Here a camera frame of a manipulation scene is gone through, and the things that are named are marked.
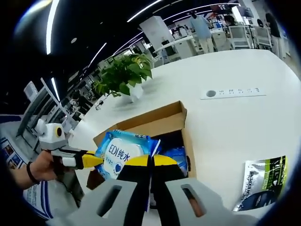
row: green plant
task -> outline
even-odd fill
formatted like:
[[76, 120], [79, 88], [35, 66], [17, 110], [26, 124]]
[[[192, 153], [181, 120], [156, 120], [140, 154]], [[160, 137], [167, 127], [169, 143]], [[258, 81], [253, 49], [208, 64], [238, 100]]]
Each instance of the green plant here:
[[130, 95], [127, 84], [135, 87], [151, 76], [151, 63], [145, 55], [132, 54], [115, 60], [113, 64], [101, 71], [101, 81], [94, 83], [94, 89], [99, 94], [112, 94], [114, 97], [120, 93]]

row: black wristband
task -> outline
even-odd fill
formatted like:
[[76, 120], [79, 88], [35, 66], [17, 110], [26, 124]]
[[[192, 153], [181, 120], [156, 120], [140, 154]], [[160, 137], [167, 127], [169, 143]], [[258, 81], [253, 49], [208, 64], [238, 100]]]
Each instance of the black wristband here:
[[39, 184], [40, 182], [36, 180], [36, 178], [34, 178], [34, 176], [32, 175], [31, 171], [30, 171], [30, 164], [32, 164], [32, 162], [28, 162], [27, 166], [26, 166], [26, 170], [28, 173], [28, 176], [30, 178], [30, 180], [32, 180], [33, 183], [35, 184]]

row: cardboard box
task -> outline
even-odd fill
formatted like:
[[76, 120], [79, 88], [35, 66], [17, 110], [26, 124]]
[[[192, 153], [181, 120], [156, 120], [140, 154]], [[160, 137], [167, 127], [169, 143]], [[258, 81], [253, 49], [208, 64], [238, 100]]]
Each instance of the cardboard box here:
[[138, 115], [134, 118], [119, 122], [96, 136], [93, 140], [96, 145], [99, 146], [105, 136], [105, 133], [113, 129], [148, 135], [153, 138], [160, 138], [161, 143], [164, 143], [164, 140], [166, 140], [165, 143], [168, 143], [168, 140], [173, 138], [171, 143], [176, 141], [178, 143], [176, 145], [184, 145], [187, 157], [188, 177], [195, 178], [197, 175], [192, 143], [190, 136], [185, 129], [186, 114], [187, 110], [183, 106], [182, 102], [178, 101]]

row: socket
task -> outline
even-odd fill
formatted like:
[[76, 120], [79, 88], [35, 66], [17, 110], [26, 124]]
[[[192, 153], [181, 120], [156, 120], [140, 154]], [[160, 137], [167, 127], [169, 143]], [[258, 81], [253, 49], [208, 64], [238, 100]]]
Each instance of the socket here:
[[266, 94], [260, 88], [207, 90], [202, 92], [201, 100], [256, 96]]

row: blue cloth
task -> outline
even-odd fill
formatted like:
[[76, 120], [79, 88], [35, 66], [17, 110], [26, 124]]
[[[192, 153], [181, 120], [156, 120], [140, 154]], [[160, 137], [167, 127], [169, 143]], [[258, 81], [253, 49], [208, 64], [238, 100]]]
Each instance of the blue cloth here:
[[209, 39], [211, 38], [211, 33], [207, 25], [208, 21], [202, 16], [197, 16], [197, 18], [190, 17], [190, 22], [192, 28], [196, 31], [199, 39]]

